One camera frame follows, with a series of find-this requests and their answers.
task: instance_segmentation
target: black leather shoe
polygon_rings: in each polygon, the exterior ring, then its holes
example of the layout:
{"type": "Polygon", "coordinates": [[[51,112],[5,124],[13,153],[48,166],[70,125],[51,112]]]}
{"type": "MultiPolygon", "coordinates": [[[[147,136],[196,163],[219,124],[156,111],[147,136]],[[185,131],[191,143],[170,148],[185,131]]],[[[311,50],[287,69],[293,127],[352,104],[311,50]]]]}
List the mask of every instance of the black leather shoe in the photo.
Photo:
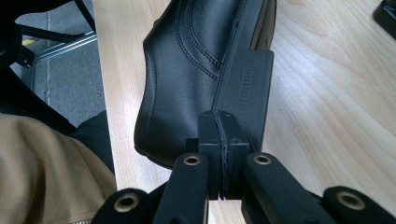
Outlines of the black leather shoe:
{"type": "Polygon", "coordinates": [[[197,137],[198,115],[234,114],[258,150],[274,55],[275,0],[172,0],[144,41],[136,150],[165,167],[197,137]]]}

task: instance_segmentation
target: gray carpet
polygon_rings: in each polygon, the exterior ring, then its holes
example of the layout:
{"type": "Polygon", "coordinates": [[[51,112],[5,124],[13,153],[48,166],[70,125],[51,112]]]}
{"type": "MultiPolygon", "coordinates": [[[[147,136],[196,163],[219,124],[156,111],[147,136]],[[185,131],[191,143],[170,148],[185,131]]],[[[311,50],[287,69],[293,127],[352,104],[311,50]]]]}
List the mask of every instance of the gray carpet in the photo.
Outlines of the gray carpet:
{"type": "MultiPolygon", "coordinates": [[[[84,3],[93,15],[92,1],[84,3]]],[[[23,15],[17,23],[65,34],[91,30],[74,2],[50,12],[23,15]]],[[[26,47],[39,52],[56,44],[36,39],[26,47]]],[[[11,67],[21,75],[18,64],[11,67]]],[[[37,63],[34,92],[76,126],[105,110],[97,41],[37,63]]]]}

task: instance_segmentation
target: shoe sole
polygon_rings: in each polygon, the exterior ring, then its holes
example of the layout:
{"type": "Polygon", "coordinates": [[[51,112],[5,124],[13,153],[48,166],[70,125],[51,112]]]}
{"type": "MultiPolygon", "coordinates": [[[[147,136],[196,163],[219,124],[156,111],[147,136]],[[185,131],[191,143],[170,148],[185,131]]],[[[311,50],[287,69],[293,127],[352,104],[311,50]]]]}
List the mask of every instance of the shoe sole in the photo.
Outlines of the shoe sole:
{"type": "Polygon", "coordinates": [[[274,53],[276,1],[247,0],[220,75],[212,109],[236,116],[250,144],[262,148],[274,53]]]}

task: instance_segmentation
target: metal ring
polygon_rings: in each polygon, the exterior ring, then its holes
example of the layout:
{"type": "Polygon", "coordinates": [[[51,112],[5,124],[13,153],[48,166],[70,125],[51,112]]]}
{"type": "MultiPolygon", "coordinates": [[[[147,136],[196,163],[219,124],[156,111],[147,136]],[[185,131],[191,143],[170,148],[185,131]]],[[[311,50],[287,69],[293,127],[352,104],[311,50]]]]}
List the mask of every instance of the metal ring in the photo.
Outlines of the metal ring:
{"type": "Polygon", "coordinates": [[[186,163],[187,165],[198,165],[199,163],[201,163],[201,159],[197,156],[189,156],[184,158],[184,163],[186,163]]]}
{"type": "Polygon", "coordinates": [[[270,158],[268,158],[264,155],[255,156],[254,161],[261,165],[268,165],[268,164],[271,164],[271,162],[272,162],[270,158]]]}
{"type": "Polygon", "coordinates": [[[139,197],[134,193],[127,193],[116,200],[116,202],[114,203],[114,209],[116,209],[117,212],[126,213],[135,209],[138,204],[139,197]]]}
{"type": "Polygon", "coordinates": [[[354,210],[363,210],[366,208],[364,201],[353,193],[347,191],[340,191],[337,193],[337,200],[343,206],[354,210]]]}

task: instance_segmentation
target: khaki fabric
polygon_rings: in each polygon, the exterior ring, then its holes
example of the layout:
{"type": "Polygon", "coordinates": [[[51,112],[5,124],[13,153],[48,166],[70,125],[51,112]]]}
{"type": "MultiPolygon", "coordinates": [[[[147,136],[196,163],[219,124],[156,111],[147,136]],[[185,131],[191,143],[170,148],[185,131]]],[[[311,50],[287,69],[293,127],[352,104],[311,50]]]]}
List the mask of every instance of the khaki fabric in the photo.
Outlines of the khaki fabric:
{"type": "Polygon", "coordinates": [[[35,119],[0,114],[0,223],[91,219],[114,175],[78,140],[35,119]]]}

